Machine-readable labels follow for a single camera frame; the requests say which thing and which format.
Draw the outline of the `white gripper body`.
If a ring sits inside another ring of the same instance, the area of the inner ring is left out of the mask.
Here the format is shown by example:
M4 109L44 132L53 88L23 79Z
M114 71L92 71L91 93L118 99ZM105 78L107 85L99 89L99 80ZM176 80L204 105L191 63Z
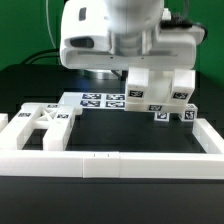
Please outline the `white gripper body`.
M191 69L196 46L196 26L165 29L158 24L126 34L112 31L104 20L69 19L61 24L60 59L69 69Z

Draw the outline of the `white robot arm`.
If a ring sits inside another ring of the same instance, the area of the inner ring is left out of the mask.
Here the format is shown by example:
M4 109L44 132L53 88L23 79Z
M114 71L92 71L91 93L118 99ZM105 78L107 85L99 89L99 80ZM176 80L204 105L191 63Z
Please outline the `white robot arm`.
M207 30L173 17L164 0L68 0L60 59L68 69L190 70Z

